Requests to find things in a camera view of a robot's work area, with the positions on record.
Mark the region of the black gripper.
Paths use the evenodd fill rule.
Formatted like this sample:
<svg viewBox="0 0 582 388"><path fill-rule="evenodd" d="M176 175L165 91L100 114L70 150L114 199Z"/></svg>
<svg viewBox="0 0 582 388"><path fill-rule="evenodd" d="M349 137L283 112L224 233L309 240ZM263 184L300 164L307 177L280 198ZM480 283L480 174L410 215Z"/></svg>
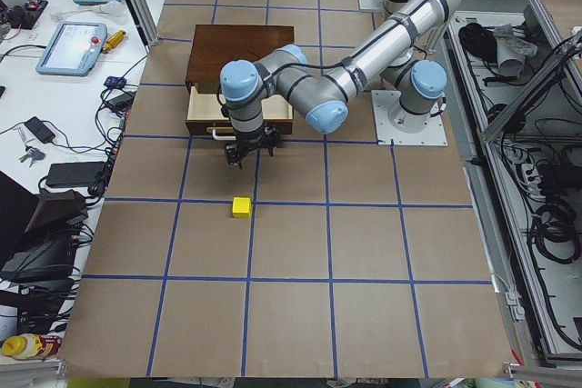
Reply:
<svg viewBox="0 0 582 388"><path fill-rule="evenodd" d="M255 131L234 130L236 141L225 146L226 160L229 165L243 167L244 158L256 149L264 148L273 156L279 146L278 131L274 126L260 126Z"/></svg>

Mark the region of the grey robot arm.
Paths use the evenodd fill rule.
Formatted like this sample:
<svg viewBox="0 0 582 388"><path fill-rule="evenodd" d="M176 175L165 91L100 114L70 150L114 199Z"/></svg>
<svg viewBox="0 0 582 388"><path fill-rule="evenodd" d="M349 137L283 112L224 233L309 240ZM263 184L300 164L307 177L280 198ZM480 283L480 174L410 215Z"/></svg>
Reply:
<svg viewBox="0 0 582 388"><path fill-rule="evenodd" d="M231 61L222 67L220 90L223 115L233 127L235 142L225 147L226 160L240 166L257 149L273 151L280 143L277 130L266 124L262 103L282 96L321 134L337 130L348 116L348 104L380 76L392 83L400 97L389 112L399 130L416 133L443 97L447 74L430 60L412 57L417 39L447 22L461 0L384 0L397 10L351 55L326 66L326 74L312 76L304 53L296 45L277 48L262 59Z"/></svg>

